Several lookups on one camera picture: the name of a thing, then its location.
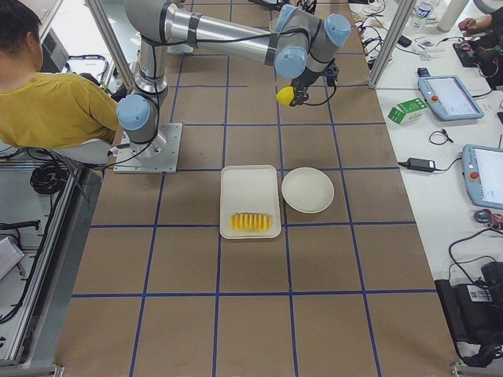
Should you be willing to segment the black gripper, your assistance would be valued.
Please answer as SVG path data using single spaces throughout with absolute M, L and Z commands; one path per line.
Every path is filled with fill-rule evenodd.
M 290 101 L 289 106 L 295 107 L 305 104 L 309 99 L 309 87 L 313 85 L 321 75 L 321 72 L 315 72 L 311 71 L 309 68 L 305 68 L 300 76 L 294 78 L 291 81 L 293 99 Z

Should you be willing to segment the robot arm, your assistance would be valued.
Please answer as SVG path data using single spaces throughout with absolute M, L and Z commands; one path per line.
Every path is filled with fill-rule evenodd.
M 320 19 L 292 5 L 282 7 L 271 32 L 189 13 L 169 1 L 126 1 L 124 5 L 141 36 L 141 49 L 134 92 L 118 103 L 116 114 L 133 155 L 143 159 L 159 155 L 166 143 L 159 110 L 167 93 L 162 59 L 168 46 L 180 42 L 271 66 L 291 81 L 278 92 L 277 102 L 295 107 L 310 104 L 308 89 L 319 77 L 336 86 L 335 55 L 351 33 L 350 22 L 340 14 Z

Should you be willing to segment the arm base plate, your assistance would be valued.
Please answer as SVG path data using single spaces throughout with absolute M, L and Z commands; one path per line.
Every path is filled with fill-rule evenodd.
M 118 151 L 112 166 L 118 174 L 175 173 L 182 139 L 182 123 L 162 123 L 152 144 L 143 152 L 144 145 L 131 144 L 123 131 L 122 144 L 127 147 Z

